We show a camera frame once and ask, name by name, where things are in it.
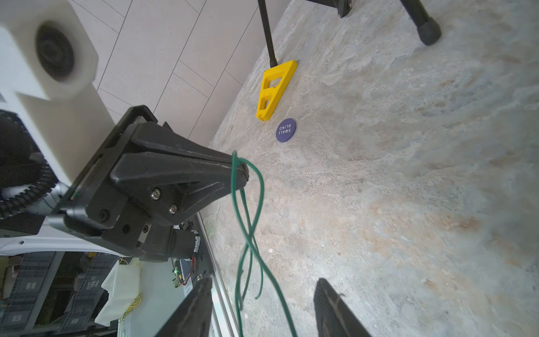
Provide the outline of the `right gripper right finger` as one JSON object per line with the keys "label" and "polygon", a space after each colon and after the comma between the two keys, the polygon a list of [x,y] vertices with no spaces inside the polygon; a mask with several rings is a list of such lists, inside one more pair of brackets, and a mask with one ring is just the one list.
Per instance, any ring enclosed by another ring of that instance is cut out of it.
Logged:
{"label": "right gripper right finger", "polygon": [[314,292],[319,337],[371,337],[329,282],[320,278]]}

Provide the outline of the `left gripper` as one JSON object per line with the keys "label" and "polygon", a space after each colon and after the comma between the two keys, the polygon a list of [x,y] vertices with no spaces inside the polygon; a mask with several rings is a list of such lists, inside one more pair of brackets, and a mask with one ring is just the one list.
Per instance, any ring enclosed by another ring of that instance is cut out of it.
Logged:
{"label": "left gripper", "polygon": [[160,125],[145,105],[129,108],[48,216],[66,234],[136,258],[191,258],[198,236],[179,226],[246,186],[245,164]]}

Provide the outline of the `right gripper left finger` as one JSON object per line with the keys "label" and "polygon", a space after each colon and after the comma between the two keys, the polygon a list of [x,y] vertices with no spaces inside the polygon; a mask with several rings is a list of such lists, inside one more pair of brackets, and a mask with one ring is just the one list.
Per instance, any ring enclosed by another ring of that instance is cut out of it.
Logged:
{"label": "right gripper left finger", "polygon": [[156,337],[208,337],[213,312],[212,287],[211,278],[197,282]]}

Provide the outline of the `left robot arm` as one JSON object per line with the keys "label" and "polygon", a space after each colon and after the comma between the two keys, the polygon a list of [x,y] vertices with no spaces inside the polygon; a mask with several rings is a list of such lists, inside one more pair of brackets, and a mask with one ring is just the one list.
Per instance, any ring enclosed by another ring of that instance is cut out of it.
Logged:
{"label": "left robot arm", "polygon": [[144,105],[129,108],[75,184],[59,181],[15,113],[1,112],[1,236],[37,234],[44,221],[121,256],[164,262],[197,255],[180,225],[243,188],[245,164],[174,133]]}

